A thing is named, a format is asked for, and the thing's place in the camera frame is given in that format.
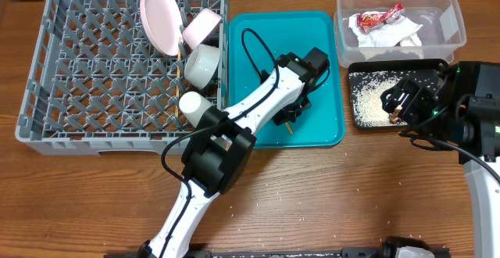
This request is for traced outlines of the brown food scrap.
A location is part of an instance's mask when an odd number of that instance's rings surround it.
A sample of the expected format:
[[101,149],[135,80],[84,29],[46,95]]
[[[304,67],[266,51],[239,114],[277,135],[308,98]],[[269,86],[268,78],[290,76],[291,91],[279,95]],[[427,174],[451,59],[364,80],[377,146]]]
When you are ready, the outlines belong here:
[[401,123],[402,120],[399,117],[400,109],[396,109],[393,113],[389,114],[389,122],[391,124],[398,124]]

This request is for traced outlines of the white rice pile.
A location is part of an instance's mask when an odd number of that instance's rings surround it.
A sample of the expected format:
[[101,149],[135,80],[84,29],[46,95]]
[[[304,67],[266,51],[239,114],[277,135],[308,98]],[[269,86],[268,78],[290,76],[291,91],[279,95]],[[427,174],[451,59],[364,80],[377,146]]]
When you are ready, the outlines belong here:
[[388,71],[352,73],[352,101],[355,122],[363,128],[395,126],[383,110],[382,93],[400,80]]

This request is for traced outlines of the white plastic cup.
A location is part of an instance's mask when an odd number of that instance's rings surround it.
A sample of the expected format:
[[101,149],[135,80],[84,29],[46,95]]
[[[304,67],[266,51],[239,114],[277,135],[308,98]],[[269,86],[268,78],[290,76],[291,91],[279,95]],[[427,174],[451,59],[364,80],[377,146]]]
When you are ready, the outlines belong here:
[[213,104],[196,91],[189,91],[183,94],[179,100],[179,109],[186,116],[187,121],[197,127],[202,115]]

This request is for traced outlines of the grey small bowl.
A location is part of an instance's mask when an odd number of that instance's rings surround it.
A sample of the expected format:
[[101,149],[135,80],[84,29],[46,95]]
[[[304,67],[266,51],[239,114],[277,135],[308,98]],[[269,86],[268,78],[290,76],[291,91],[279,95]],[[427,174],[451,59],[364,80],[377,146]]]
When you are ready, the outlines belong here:
[[217,47],[200,44],[187,59],[184,77],[196,88],[205,88],[217,71],[220,53]]

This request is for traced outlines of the white shallow bowl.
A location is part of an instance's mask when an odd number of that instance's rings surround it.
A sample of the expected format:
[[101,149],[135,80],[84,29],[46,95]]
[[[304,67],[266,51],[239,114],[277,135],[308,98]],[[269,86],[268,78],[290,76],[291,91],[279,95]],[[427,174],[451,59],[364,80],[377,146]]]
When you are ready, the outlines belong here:
[[211,9],[203,9],[185,28],[182,33],[184,41],[191,50],[199,46],[222,20],[222,17]]

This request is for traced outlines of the large white round plate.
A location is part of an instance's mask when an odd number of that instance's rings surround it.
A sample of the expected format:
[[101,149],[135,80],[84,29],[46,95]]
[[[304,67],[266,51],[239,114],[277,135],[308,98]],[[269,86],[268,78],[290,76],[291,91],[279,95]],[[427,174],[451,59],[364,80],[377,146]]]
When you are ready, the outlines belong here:
[[176,0],[140,0],[141,23],[148,40],[162,54],[177,56],[183,41]]

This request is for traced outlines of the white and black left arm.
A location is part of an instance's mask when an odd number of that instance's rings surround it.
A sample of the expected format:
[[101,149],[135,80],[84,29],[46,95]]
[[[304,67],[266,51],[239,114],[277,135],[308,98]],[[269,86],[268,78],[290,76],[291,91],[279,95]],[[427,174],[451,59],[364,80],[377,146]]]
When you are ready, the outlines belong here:
[[300,58],[289,52],[273,61],[273,72],[249,96],[224,110],[217,109],[195,91],[183,95],[180,107],[195,131],[181,157],[177,200],[159,233],[145,242],[140,257],[183,257],[209,205],[228,192],[245,169],[257,133],[273,121],[294,122],[310,108],[308,95],[328,77],[325,52],[312,48]]

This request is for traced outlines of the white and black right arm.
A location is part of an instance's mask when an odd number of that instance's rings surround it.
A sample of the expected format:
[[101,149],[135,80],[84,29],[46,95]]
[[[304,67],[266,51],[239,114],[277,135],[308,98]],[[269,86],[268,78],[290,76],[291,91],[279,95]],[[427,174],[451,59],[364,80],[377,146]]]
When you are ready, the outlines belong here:
[[380,97],[407,123],[400,132],[426,150],[456,151],[473,210],[476,257],[499,255],[499,65],[464,61],[437,70],[436,91],[401,79]]

